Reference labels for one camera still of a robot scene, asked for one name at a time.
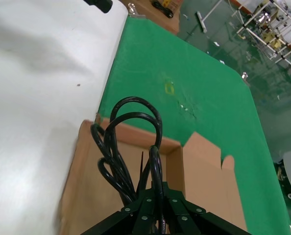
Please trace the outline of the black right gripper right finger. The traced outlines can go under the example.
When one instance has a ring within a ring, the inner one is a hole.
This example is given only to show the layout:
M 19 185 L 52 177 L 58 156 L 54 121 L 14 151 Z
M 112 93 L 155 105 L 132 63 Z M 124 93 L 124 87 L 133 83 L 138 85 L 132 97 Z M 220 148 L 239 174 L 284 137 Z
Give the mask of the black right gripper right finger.
M 187 201 L 163 182 L 163 215 L 172 235 L 245 235 L 246 231 Z

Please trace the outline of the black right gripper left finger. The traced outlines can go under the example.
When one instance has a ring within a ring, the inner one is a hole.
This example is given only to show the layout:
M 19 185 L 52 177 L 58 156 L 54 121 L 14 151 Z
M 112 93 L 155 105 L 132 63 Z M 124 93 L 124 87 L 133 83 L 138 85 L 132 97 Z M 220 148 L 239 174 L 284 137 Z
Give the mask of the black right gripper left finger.
M 85 235 L 164 235 L 164 203 L 158 204 L 154 189 L 84 232 Z

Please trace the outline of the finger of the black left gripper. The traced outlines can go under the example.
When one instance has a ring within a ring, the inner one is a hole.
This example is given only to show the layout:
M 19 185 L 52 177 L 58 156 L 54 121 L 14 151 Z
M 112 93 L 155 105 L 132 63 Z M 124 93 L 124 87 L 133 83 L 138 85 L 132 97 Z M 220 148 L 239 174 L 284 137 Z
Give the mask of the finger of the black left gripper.
M 103 13 L 108 13 L 113 5 L 112 0 L 84 0 L 89 6 L 96 6 Z

